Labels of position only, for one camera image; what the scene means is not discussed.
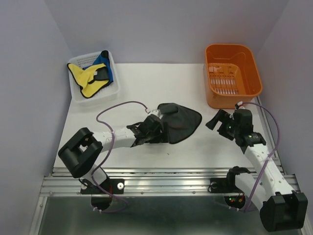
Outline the black and purple towel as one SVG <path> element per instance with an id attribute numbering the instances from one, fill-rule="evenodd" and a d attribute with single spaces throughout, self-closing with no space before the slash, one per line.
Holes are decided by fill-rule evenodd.
<path id="1" fill-rule="evenodd" d="M 199 112 L 176 103 L 161 103 L 157 109 L 162 114 L 161 124 L 170 144 L 190 137 L 202 121 Z"/>

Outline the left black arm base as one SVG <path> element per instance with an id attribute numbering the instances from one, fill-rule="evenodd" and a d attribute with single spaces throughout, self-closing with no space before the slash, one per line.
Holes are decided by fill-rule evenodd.
<path id="1" fill-rule="evenodd" d="M 83 195 L 104 194 L 104 192 L 87 179 L 79 179 L 81 183 L 80 193 Z M 109 178 L 100 184 L 100 187 L 111 194 L 121 195 L 124 193 L 125 180 Z"/>

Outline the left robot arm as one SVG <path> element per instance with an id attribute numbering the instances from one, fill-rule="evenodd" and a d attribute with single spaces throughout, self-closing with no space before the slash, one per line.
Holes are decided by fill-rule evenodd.
<path id="1" fill-rule="evenodd" d="M 58 152 L 66 168 L 75 179 L 83 178 L 92 183 L 98 193 L 122 193 L 119 183 L 112 183 L 101 165 L 95 162 L 100 153 L 110 155 L 113 149 L 137 147 L 146 143 L 168 143 L 168 123 L 156 115 L 148 115 L 143 122 L 109 132 L 92 132 L 79 129 Z"/>

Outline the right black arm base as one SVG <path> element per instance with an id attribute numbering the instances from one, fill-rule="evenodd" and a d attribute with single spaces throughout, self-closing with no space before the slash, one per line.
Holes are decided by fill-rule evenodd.
<path id="1" fill-rule="evenodd" d="M 235 188 L 231 187 L 226 178 L 210 178 L 208 187 L 210 193 L 235 193 Z"/>

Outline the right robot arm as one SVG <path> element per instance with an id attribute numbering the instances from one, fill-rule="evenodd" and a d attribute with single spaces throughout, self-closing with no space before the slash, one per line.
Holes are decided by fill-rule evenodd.
<path id="1" fill-rule="evenodd" d="M 226 177 L 211 178 L 208 191 L 242 193 L 246 197 L 242 202 L 231 197 L 225 202 L 238 211 L 254 205 L 268 232 L 303 228 L 308 199 L 304 193 L 296 192 L 278 169 L 265 139 L 253 129 L 252 112 L 238 108 L 230 114 L 220 109 L 206 127 L 213 130 L 218 122 L 221 123 L 218 133 L 235 141 L 258 177 L 253 178 L 245 167 L 235 166 L 229 169 Z"/>

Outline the orange plastic basket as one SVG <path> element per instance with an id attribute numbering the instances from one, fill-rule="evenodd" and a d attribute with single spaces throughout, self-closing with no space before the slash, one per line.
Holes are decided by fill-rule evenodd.
<path id="1" fill-rule="evenodd" d="M 252 51 L 240 44 L 211 44 L 205 49 L 205 94 L 213 109 L 234 109 L 263 91 Z"/>

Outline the white perforated basket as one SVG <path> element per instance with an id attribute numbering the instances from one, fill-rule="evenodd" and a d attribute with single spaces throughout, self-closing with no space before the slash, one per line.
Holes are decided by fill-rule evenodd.
<path id="1" fill-rule="evenodd" d="M 89 106 L 117 99 L 120 83 L 109 51 L 74 57 L 67 70 L 72 100 L 77 104 Z"/>

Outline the blue towel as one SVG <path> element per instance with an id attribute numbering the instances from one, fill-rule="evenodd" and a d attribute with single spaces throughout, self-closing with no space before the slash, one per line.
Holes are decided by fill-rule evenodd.
<path id="1" fill-rule="evenodd" d="M 110 85 L 113 82 L 113 74 L 111 69 L 111 63 L 109 59 L 109 52 L 104 50 L 100 53 L 100 55 L 95 59 L 91 67 L 96 65 L 103 64 L 104 67 L 97 69 L 97 75 L 94 75 L 94 81 L 105 82 L 105 86 Z"/>

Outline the yellow towel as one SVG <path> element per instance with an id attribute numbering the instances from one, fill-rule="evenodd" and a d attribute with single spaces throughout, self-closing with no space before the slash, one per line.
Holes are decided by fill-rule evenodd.
<path id="1" fill-rule="evenodd" d="M 92 98 L 95 96 L 101 89 L 107 87 L 105 82 L 94 81 L 94 75 L 97 75 L 97 69 L 104 67 L 103 64 L 96 65 L 94 67 L 89 67 L 86 70 L 83 70 L 79 66 L 68 63 L 67 68 L 71 73 L 75 83 L 79 86 L 80 93 L 84 98 Z"/>

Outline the aluminium mounting rail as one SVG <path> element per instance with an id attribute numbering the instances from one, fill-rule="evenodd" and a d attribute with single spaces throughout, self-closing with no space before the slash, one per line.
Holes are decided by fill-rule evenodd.
<path id="1" fill-rule="evenodd" d="M 108 168 L 111 179 L 125 180 L 124 197 L 209 196 L 211 178 L 224 178 L 226 168 Z M 59 167 L 43 179 L 40 196 L 82 196 L 81 184 Z"/>

